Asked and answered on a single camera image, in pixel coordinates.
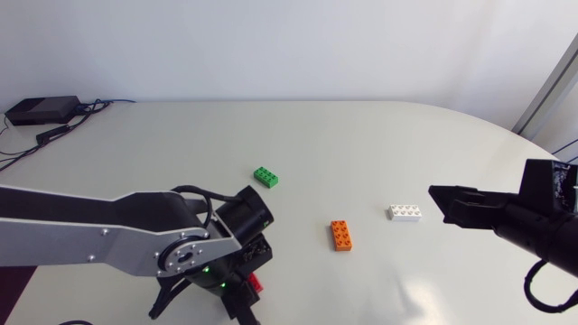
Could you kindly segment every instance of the green lego brick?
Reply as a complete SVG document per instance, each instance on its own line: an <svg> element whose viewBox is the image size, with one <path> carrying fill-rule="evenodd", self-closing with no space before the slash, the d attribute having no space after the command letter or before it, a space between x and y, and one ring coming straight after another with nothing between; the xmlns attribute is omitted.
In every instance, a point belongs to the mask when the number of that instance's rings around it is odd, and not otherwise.
<svg viewBox="0 0 578 325"><path fill-rule="evenodd" d="M272 172L268 171L265 167L259 167L259 169L253 172L253 176L269 189L279 182L279 178Z"/></svg>

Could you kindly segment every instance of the wire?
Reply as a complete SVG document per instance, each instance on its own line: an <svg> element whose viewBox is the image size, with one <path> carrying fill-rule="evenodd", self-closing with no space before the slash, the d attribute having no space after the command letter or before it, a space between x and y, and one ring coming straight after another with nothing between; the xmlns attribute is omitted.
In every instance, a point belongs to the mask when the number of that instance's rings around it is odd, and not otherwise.
<svg viewBox="0 0 578 325"><path fill-rule="evenodd" d="M207 228L209 226L210 217L213 214L213 206L212 206L212 203L210 201L211 198L213 198L215 200L222 200L225 202L238 202L238 201L242 200L241 198L238 198L238 197L230 197L230 196L220 195L220 194L208 191L208 190L200 189L200 188L198 188L196 186L192 186L192 185L177 186L174 189L172 189L172 191L175 191L177 193L199 194L205 199L205 201L207 201L207 217L205 218L205 221L202 223L202 226L204 228Z"/></svg>
<svg viewBox="0 0 578 325"><path fill-rule="evenodd" d="M46 140L46 142L43 142L41 144L37 144L34 147L21 151L19 153L3 153L0 152L2 154L5 155L17 155L16 157L12 157L12 158L6 158L3 160L0 160L0 163L3 162L9 162L7 164L5 164L4 166L0 167L0 172L2 172L3 170L5 170L6 168L12 166L13 164L15 164L16 162L18 162L19 160L23 159L24 157L27 157L33 153L36 153L38 150L42 149L43 147L45 147L46 145L62 138L64 135L69 134L70 132L72 132L74 129L76 129L77 127L79 127L81 124L83 124L84 122L86 122L89 117L93 114L96 114L100 111L102 111L103 109L107 108L110 104L112 104L115 101L125 101L125 102L131 102L131 103L135 103L134 100L128 100L128 99L109 99L109 100L100 100L100 99L96 99L94 102L90 103L90 104L79 104L77 107L75 107L75 113L79 116L82 116L82 118L79 120L79 122L77 122L74 125L70 125L69 129L59 135L55 135L52 138L48 138ZM6 128L8 127L8 125L6 124L6 116L5 116L5 126Z"/></svg>
<svg viewBox="0 0 578 325"><path fill-rule="evenodd" d="M567 147L571 146L572 144L575 144L576 142L578 142L578 139L576 139L576 140L570 142L569 144L563 146L562 148L554 151L552 154L557 154L557 153L561 152L562 150L566 149Z"/></svg>
<svg viewBox="0 0 578 325"><path fill-rule="evenodd" d="M69 320L69 321L63 322L60 325L92 325L92 324L85 321L85 320Z"/></svg>
<svg viewBox="0 0 578 325"><path fill-rule="evenodd" d="M2 135L2 133L4 131L6 131L8 129L8 124L6 123L6 116L4 116L4 128L2 129L2 131L0 131L0 135Z"/></svg>
<svg viewBox="0 0 578 325"><path fill-rule="evenodd" d="M538 309L539 311L548 312L548 313L567 311L568 309L570 309L573 306L578 304L578 290L576 290L574 292L574 294L572 296L570 296L570 299L568 299L567 302L565 302L561 305L557 305L557 306L550 306L550 305L547 305L547 304L539 301L534 296L534 294L532 294L532 291L530 290L530 284L532 283L532 280L534 280L534 276L536 276L536 274L538 273L538 271L540 271L542 266L544 266L546 264L547 264L547 261L540 260L536 264L534 264L534 266L532 266L530 271L528 271L528 273L526 275L526 279L524 280L524 293L526 294L526 298L530 302L530 304L532 306L534 306L536 309Z"/></svg>

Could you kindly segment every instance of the metal bracket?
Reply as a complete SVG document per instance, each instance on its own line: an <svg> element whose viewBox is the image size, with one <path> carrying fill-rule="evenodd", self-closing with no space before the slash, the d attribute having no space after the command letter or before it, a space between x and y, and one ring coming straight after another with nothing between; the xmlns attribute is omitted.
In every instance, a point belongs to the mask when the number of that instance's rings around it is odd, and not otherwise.
<svg viewBox="0 0 578 325"><path fill-rule="evenodd" d="M0 218L0 228L0 265L4 266L105 263L131 275L165 277L241 248L226 226L228 237L221 237L212 225L154 233L117 225ZM166 258L166 271L161 269L161 253L185 237L210 239L175 247Z"/></svg>

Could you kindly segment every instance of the white lego brick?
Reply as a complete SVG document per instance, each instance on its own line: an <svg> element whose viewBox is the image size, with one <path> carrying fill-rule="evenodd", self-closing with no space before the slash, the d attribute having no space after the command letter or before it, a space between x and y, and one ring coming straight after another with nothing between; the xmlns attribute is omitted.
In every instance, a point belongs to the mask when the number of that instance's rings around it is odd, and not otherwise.
<svg viewBox="0 0 578 325"><path fill-rule="evenodd" d="M392 204L387 212L393 221L419 221L422 218L422 211L416 205Z"/></svg>

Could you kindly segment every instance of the white wall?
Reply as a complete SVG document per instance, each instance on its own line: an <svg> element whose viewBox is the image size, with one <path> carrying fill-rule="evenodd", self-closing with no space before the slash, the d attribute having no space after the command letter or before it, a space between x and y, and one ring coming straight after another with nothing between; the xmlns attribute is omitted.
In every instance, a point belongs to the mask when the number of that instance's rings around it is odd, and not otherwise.
<svg viewBox="0 0 578 325"><path fill-rule="evenodd" d="M4 0L22 98L395 99L510 128L578 31L570 0Z"/></svg>
<svg viewBox="0 0 578 325"><path fill-rule="evenodd" d="M550 153L578 138L578 84L568 94L564 102L550 116L540 132L533 139L535 144ZM569 146L556 156L569 161L578 156L578 143Z"/></svg>

